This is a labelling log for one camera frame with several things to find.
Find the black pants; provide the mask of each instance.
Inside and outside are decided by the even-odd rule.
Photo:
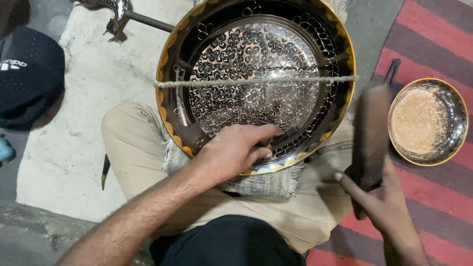
[[[180,235],[161,237],[149,247],[156,265],[306,265],[268,223],[225,215]]]

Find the striped rug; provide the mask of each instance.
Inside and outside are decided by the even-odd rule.
[[[386,39],[373,79],[394,58],[402,63],[394,93],[420,78],[452,84],[473,121],[473,7],[470,0],[405,0]],[[473,265],[473,126],[448,162],[418,167],[392,156],[407,206],[432,265]],[[383,242],[367,219],[350,214],[330,240],[309,250],[308,266],[385,265]]]

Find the white mat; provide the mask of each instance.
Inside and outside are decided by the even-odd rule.
[[[176,25],[193,0],[133,1],[143,15]],[[169,33],[130,21],[123,44],[102,35],[107,9],[76,6],[59,44],[66,54],[66,94],[45,127],[33,130],[18,172],[17,201],[98,222],[125,202],[110,170],[105,191],[100,176],[105,149],[100,122],[113,106],[137,101],[156,106],[151,83]]]

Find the silver tray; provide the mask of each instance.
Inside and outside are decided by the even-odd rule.
[[[355,74],[343,24],[323,2],[204,1],[163,49],[158,81],[346,76]],[[335,130],[354,82],[305,82],[157,89],[159,111],[189,156],[224,126],[276,124],[290,138],[244,174],[273,172],[313,153]]]

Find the gold rim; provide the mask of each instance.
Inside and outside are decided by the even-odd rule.
[[[177,39],[177,32],[187,26],[187,24],[189,23],[190,17],[202,13],[204,11],[205,6],[207,5],[207,3],[213,4],[213,3],[216,3],[218,1],[219,0],[204,0],[204,1],[200,2],[199,4],[194,6],[194,8],[192,8],[181,19],[181,21],[179,21],[179,23],[174,27],[173,31],[171,32],[171,34],[169,35],[169,37],[166,41],[166,44],[163,47],[163,51],[161,52],[161,57],[159,58],[158,69],[156,71],[156,80],[157,81],[163,82],[164,77],[163,77],[163,73],[162,73],[161,70],[164,67],[164,65],[166,64],[167,60],[168,60],[167,50],[174,44],[174,42]],[[352,75],[356,75],[356,64],[355,64],[355,54],[354,54],[354,50],[353,50],[353,44],[351,42],[350,36],[348,35],[347,29],[345,28],[345,25],[342,23],[342,20],[337,15],[335,10],[329,4],[327,4],[324,0],[312,0],[311,2],[312,2],[312,4],[314,4],[316,6],[320,6],[320,4],[322,4],[322,6],[325,9],[325,14],[326,14],[327,18],[331,21],[336,22],[338,35],[340,35],[342,38],[344,38],[344,40],[345,40],[345,42],[344,42],[345,52],[349,55],[349,58],[348,58],[348,61],[347,61],[348,68],[351,70]],[[269,168],[260,168],[258,170],[248,169],[247,171],[245,171],[244,173],[242,173],[240,175],[249,176],[249,175],[273,173],[273,172],[279,171],[281,169],[290,167],[294,164],[297,164],[297,163],[301,162],[302,160],[304,160],[305,158],[307,158],[308,156],[310,156],[312,153],[314,153],[317,149],[319,149],[327,141],[327,139],[333,134],[335,129],[337,129],[337,127],[342,122],[342,120],[345,117],[345,114],[347,113],[348,108],[350,107],[350,104],[352,102],[354,89],[355,89],[355,82],[354,81],[349,81],[348,90],[347,90],[347,92],[344,96],[345,105],[342,106],[338,110],[338,118],[331,122],[331,124],[329,126],[329,129],[325,133],[322,134],[322,136],[319,139],[319,142],[314,143],[313,146],[310,146],[307,149],[309,151],[304,151],[304,152],[301,152],[301,153],[297,154],[295,160],[294,159],[288,159],[287,161],[284,162],[284,165],[273,165]],[[156,102],[158,104],[159,114],[161,116],[161,119],[163,121],[163,125],[166,128],[169,136],[174,141],[174,143],[184,153],[186,153],[191,158],[194,158],[196,155],[192,153],[191,149],[187,146],[183,146],[181,138],[179,136],[176,136],[176,135],[173,134],[174,133],[173,127],[172,127],[171,123],[169,123],[166,120],[166,118],[167,118],[166,109],[164,107],[162,107],[163,93],[159,88],[155,88],[155,90],[156,90]]]
[[[458,90],[455,89],[455,87],[453,87],[450,83],[444,81],[444,80],[440,80],[440,79],[434,79],[434,78],[423,78],[423,79],[419,79],[419,80],[414,80],[413,82],[407,84],[401,91],[399,91],[399,93],[396,95],[396,97],[394,98],[393,100],[393,103],[391,104],[391,107],[389,108],[389,113],[391,113],[392,109],[393,109],[393,106],[394,106],[394,102],[396,101],[397,97],[401,94],[401,92],[403,92],[406,88],[408,88],[410,85],[412,85],[413,83],[416,83],[418,81],[421,81],[421,80],[438,80],[438,81],[441,81],[445,84],[447,84],[448,86],[450,86],[454,91],[455,93],[460,97],[460,104],[462,105],[462,111],[465,112],[465,115],[466,115],[466,125],[465,125],[465,128],[464,128],[464,132],[460,135],[460,139],[459,141],[457,142],[457,144],[459,144],[457,147],[454,147],[452,148],[452,151],[448,153],[447,157],[445,159],[439,159],[440,161],[439,162],[435,162],[435,163],[432,163],[432,164],[422,164],[422,163],[418,163],[418,162],[415,162],[413,160],[411,160],[410,158],[404,156],[404,154],[402,154],[398,148],[396,147],[396,145],[394,145],[394,141],[393,141],[393,136],[391,135],[391,131],[388,130],[389,132],[389,139],[391,140],[391,143],[393,143],[393,146],[394,148],[396,149],[397,153],[399,153],[404,159],[406,159],[407,161],[415,164],[415,165],[419,165],[419,166],[435,166],[435,165],[439,165],[439,164],[442,164],[448,160],[450,160],[459,150],[460,148],[463,146],[463,143],[465,142],[465,138],[466,138],[466,134],[468,132],[468,110],[466,109],[466,105],[465,105],[465,100],[463,100],[463,97],[462,95],[458,92]],[[391,118],[389,117],[388,118],[388,125],[391,123]]]

